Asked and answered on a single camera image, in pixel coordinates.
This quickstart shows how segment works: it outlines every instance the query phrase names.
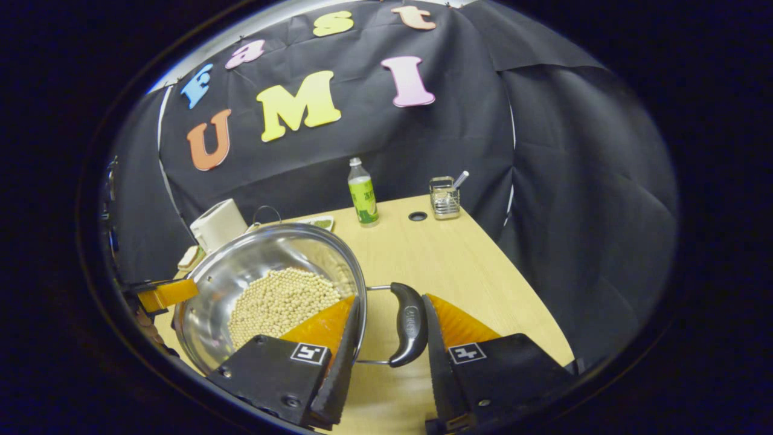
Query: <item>pot handle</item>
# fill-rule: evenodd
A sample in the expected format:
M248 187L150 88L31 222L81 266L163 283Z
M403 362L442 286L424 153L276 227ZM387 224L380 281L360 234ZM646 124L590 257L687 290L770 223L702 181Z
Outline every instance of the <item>pot handle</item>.
M368 287L368 290L383 289L391 290L400 304L397 311L397 336L400 339L400 346L389 361L359 360L357 362L400 367L419 358L427 347L427 312L419 293L405 284L392 283L391 286Z

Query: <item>table surface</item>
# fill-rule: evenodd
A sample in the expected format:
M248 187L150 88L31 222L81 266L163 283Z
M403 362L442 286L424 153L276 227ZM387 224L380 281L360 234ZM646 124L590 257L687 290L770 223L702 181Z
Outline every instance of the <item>table surface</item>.
M368 286L407 284L419 294L432 293L453 303L501 335L528 335L560 365L574 360L542 300L465 211L456 219L437 221L428 195L379 203L378 211L380 222L373 228L359 226L353 207L285 222L331 215L332 232L354 251ZM414 211L427 213L427 219L409 220ZM169 308L170 313L156 317L156 327L166 345L191 365L169 327ZM360 359L385 360L397 350L396 315L392 293L368 293ZM424 352L399 368L356 364L341 423L332 432L424 435L424 421L436 415Z

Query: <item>metal basket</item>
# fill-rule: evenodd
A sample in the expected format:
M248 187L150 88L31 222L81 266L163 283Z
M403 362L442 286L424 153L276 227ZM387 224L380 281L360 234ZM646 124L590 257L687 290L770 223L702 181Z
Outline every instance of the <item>metal basket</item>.
M453 187L454 179L450 176L436 176L430 180L430 204L435 219L458 218L461 213L459 190Z

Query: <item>green label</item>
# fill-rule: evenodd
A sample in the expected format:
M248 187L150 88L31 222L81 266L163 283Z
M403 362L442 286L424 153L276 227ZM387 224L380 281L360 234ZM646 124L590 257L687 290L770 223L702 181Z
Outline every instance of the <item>green label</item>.
M373 181L365 183L349 184L349 192L352 194L352 202L357 212L360 224L370 224L379 220L379 211L376 209L376 195L373 193Z

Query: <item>stainless steel pot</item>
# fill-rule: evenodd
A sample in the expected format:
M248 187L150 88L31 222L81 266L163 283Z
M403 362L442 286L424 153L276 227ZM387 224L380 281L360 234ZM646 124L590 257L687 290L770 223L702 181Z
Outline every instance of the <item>stainless steel pot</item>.
M357 359L365 335L367 291L391 289L397 296L400 347L388 361L360 361L399 367L416 359L427 344L424 304L416 290L404 284L367 287L352 250L330 231L309 224L276 224L232 240L207 256L191 273L199 294L175 307L175 330L183 351L202 372L210 373L236 349L228 320L239 295L269 270L294 267L329 279L342 298L355 295Z

